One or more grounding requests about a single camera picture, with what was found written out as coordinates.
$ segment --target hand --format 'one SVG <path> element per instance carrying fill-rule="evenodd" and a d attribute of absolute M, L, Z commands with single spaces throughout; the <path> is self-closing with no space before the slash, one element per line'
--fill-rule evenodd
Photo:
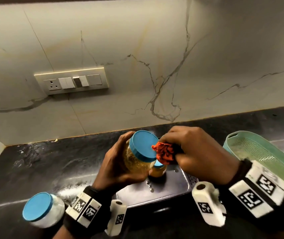
<path fill-rule="evenodd" d="M 118 141 L 105 154 L 98 175 L 92 185 L 96 190 L 108 190 L 115 194 L 127 185 L 143 182 L 147 176 L 145 173 L 132 173 L 123 163 L 122 151 L 126 141 L 132 137 L 133 131 L 121 135 Z"/>
<path fill-rule="evenodd" d="M 176 161 L 202 181 L 225 185 L 238 170 L 240 161 L 199 127 L 174 126 L 159 141 L 180 145 L 184 154 L 176 154 Z"/>

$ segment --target cleaning rag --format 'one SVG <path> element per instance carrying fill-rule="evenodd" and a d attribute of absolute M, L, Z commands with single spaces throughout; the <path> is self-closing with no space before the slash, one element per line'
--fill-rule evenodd
<path fill-rule="evenodd" d="M 156 152 L 156 159 L 164 165 L 172 164 L 174 161 L 174 149 L 172 144 L 157 142 L 152 145 L 152 149 Z"/>

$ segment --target backsplash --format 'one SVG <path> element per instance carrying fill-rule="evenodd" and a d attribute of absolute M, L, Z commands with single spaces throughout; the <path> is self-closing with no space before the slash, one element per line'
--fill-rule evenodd
<path fill-rule="evenodd" d="M 108 90 L 33 74 L 103 66 Z M 5 145 L 284 106 L 284 0 L 0 5 Z"/>

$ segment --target person's left hand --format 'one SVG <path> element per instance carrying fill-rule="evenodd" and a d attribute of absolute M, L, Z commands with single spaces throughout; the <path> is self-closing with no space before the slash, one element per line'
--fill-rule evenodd
<path fill-rule="evenodd" d="M 121 135 L 118 141 L 105 154 L 104 160 L 98 175 L 92 185 L 96 190 L 107 190 L 110 194 L 115 194 L 127 185 L 143 182 L 149 172 L 132 173 L 123 166 L 122 152 L 126 141 L 135 132 L 130 131 Z"/>

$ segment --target jar lid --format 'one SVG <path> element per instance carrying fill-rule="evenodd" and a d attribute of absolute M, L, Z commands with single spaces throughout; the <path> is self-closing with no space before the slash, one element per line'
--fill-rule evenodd
<path fill-rule="evenodd" d="M 52 204 L 53 198 L 49 193 L 38 193 L 31 197 L 24 205 L 22 217 L 26 221 L 38 221 L 48 214 L 52 208 Z"/>
<path fill-rule="evenodd" d="M 159 139 L 152 133 L 144 130 L 137 131 L 130 138 L 129 147 L 136 158 L 143 162 L 156 160 L 156 152 L 152 145 L 156 145 Z"/>
<path fill-rule="evenodd" d="M 164 167 L 164 165 L 163 164 L 161 164 L 158 160 L 155 162 L 155 164 L 154 164 L 154 166 L 153 167 L 155 167 L 155 168 L 157 168 L 157 169 L 160 169 L 160 168 L 163 168 Z"/>

